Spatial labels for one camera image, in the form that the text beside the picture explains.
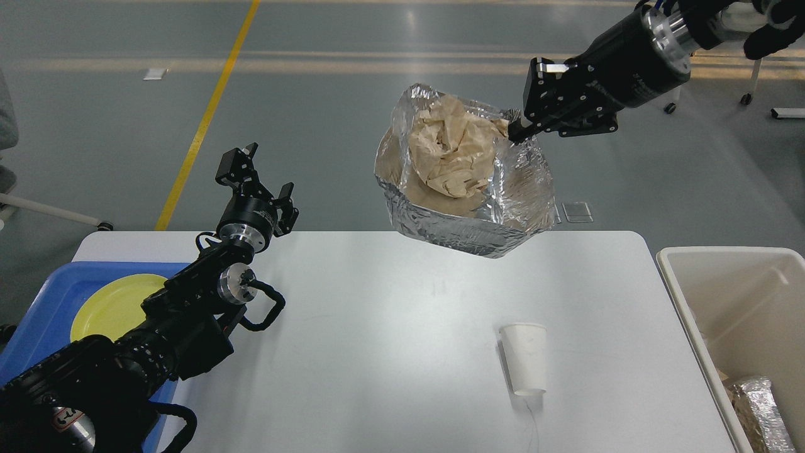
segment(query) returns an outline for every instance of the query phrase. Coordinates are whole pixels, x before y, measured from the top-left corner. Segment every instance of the white paper cup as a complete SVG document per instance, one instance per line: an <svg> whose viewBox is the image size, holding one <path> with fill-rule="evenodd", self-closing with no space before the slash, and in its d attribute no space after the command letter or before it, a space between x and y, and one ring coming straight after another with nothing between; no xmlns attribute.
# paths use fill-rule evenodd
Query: white paper cup
<svg viewBox="0 0 805 453"><path fill-rule="evenodd" d="M502 327L500 332L514 394L533 397L545 393L545 327L538 324L510 324Z"/></svg>

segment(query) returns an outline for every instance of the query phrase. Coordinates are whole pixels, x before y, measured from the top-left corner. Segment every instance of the aluminum foil container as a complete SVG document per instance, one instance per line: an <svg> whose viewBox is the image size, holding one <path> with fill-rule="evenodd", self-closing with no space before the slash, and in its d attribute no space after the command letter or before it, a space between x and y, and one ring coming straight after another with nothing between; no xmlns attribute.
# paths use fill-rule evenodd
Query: aluminum foil container
<svg viewBox="0 0 805 453"><path fill-rule="evenodd" d="M428 187L417 175L408 151L416 112L443 96L427 85L413 85L391 114L391 128L378 146L374 175L386 195L394 228L405 236L488 258L500 258L532 235L554 224L551 170L536 138L495 143L489 185L475 198L450 198ZM482 118L514 119L503 111L459 98Z"/></svg>
<svg viewBox="0 0 805 453"><path fill-rule="evenodd" d="M768 377L749 377L727 385L726 389L754 453L796 452L771 394Z"/></svg>

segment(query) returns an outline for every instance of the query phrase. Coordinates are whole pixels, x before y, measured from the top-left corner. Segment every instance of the table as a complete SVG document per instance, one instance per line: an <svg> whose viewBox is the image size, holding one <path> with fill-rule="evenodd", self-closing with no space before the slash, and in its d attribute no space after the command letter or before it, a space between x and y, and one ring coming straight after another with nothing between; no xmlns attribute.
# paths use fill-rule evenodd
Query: table
<svg viewBox="0 0 805 453"><path fill-rule="evenodd" d="M188 262L194 236L95 233L75 260ZM287 308L180 383L174 401L199 417L187 452L735 451L635 233L550 231L490 260L305 231L252 267ZM497 331L511 322L548 329L542 397L507 387Z"/></svg>

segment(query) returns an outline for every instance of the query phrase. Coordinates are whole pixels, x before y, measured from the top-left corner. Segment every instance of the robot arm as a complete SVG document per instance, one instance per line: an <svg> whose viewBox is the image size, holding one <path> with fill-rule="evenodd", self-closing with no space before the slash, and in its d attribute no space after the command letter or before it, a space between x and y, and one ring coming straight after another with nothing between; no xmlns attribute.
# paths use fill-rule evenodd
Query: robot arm
<svg viewBox="0 0 805 453"><path fill-rule="evenodd" d="M753 0L753 8L766 15L766 25L751 34L736 30L732 16L725 15L735 2L678 0L667 3L667 15L638 5L581 55L563 63L534 58L522 116L509 125L510 139L517 143L543 131L562 137L615 132L618 111L690 80L689 56L695 50L746 39L745 54L756 60L805 32L801 0Z"/></svg>
<svg viewBox="0 0 805 453"><path fill-rule="evenodd" d="M196 238L198 258L142 303L145 321L114 343L103 335L70 343L0 389L0 451L129 453L140 450L160 414L187 421L166 451L190 442L192 411L148 399L166 380L210 371L233 353L229 335L238 324L265 330L285 306L248 264L272 236L291 232L299 211L292 183L278 197L260 184L255 151L252 143L224 154L216 181L233 195L216 232ZM204 247L203 235L215 240ZM246 303L257 290L276 305L252 323Z"/></svg>

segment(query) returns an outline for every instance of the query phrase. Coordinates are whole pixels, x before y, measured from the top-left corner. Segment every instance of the gray floor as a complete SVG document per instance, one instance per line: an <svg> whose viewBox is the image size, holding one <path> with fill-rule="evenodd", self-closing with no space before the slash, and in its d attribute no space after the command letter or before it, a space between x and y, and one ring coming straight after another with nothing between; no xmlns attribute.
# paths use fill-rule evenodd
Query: gray floor
<svg viewBox="0 0 805 453"><path fill-rule="evenodd" d="M228 190L221 153L252 141L270 189L294 181L300 230L390 229L374 151L400 93L421 81L519 107L527 61L582 52L631 10L607 0L264 1L170 225L214 228ZM0 68L21 140L4 153L13 194L150 230L250 2L0 0ZM666 96L622 112L612 135L541 143L558 201L681 245L805 254L805 44L769 59L754 103L738 46L696 57L679 109ZM167 67L163 81L142 81ZM0 323L17 322L50 272L93 229L18 212L0 231Z"/></svg>

